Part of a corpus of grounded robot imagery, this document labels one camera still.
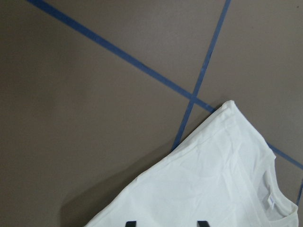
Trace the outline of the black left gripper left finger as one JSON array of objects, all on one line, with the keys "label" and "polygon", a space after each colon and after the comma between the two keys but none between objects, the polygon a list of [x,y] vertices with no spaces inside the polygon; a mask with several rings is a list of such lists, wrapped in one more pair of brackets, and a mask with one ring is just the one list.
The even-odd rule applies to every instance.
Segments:
[{"label": "black left gripper left finger", "polygon": [[125,227],[136,227],[136,221],[127,221]]}]

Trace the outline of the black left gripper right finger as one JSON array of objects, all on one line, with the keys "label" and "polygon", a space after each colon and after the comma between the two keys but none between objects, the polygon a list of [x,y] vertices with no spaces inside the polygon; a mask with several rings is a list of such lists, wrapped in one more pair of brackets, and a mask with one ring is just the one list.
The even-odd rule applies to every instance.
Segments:
[{"label": "black left gripper right finger", "polygon": [[198,220],[197,225],[198,227],[210,227],[209,223],[205,220]]}]

